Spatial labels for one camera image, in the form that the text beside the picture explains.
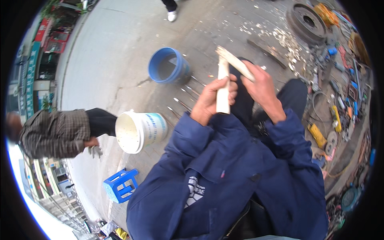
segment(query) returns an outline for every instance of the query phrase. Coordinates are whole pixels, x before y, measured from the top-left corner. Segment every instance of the white sneaker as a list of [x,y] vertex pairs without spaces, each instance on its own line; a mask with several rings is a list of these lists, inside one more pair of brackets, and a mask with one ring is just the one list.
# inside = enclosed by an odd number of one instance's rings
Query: white sneaker
[[177,10],[178,10],[178,8],[179,8],[179,7],[177,7],[175,11],[168,12],[168,21],[173,22],[173,21],[176,20],[176,18],[177,18]]

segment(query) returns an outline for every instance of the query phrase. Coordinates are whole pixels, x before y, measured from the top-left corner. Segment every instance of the leg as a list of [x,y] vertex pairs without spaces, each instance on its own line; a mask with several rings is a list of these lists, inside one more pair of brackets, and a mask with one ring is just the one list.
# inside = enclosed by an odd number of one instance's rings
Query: leg
[[103,109],[94,108],[86,111],[91,128],[91,137],[98,137],[103,134],[116,137],[115,124],[117,117]]
[[[305,83],[303,83],[300,79],[291,79],[277,94],[277,98],[283,105],[284,110],[288,108],[292,109],[299,119],[301,119],[303,117],[307,101],[307,93],[308,89]],[[265,111],[260,111],[254,118],[254,126],[262,135],[264,134],[264,122],[268,119],[269,117]]]
[[240,72],[234,68],[232,65],[229,65],[229,73],[237,77],[237,96],[235,98],[235,104],[231,106],[231,112],[242,122],[242,124],[250,131],[253,126],[251,124],[252,120],[252,108],[254,100],[251,95],[247,92],[247,89],[243,85],[243,82],[240,79]]
[[164,3],[164,5],[166,6],[169,12],[176,10],[177,4],[175,3],[174,0],[161,0],[161,1]]

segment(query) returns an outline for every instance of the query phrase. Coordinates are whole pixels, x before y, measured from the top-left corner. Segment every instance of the blue plastic stool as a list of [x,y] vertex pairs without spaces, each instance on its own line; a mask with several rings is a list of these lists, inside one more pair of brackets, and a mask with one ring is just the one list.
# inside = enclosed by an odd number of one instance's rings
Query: blue plastic stool
[[132,194],[122,197],[124,194],[127,193],[132,193],[133,188],[131,185],[125,186],[125,182],[128,181],[129,179],[132,180],[134,189],[138,187],[135,176],[139,173],[139,171],[135,168],[132,169],[131,171],[125,171],[125,168],[122,169],[121,171],[113,174],[109,178],[107,178],[104,182],[104,188],[105,191],[107,192],[109,198],[117,203],[123,203],[125,201],[128,201]]

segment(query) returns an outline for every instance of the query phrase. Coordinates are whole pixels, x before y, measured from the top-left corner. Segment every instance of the wooden handle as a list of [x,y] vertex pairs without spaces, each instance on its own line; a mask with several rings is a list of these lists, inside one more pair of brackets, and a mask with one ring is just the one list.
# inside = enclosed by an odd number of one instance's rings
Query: wooden handle
[[[217,79],[223,79],[227,76],[229,76],[229,63],[225,58],[223,58],[222,56],[219,56]],[[224,114],[231,113],[231,109],[228,101],[229,84],[230,84],[230,80],[228,79],[228,82],[225,85],[225,87],[220,88],[217,91],[217,95],[216,95],[216,112],[217,113],[224,113]]]
[[253,74],[248,70],[247,66],[240,61],[237,57],[235,57],[232,53],[228,52],[225,48],[222,46],[217,46],[216,53],[226,59],[229,64],[234,66],[244,77],[251,80],[251,82],[255,81],[255,77]]

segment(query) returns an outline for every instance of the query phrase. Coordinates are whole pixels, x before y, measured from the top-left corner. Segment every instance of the logo on jacket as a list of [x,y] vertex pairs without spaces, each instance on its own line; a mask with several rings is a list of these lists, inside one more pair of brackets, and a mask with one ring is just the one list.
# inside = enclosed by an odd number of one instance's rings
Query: logo on jacket
[[197,200],[201,199],[205,192],[205,187],[197,184],[198,180],[196,177],[189,177],[188,179],[188,188],[189,188],[189,197],[184,208],[187,208],[194,204]]

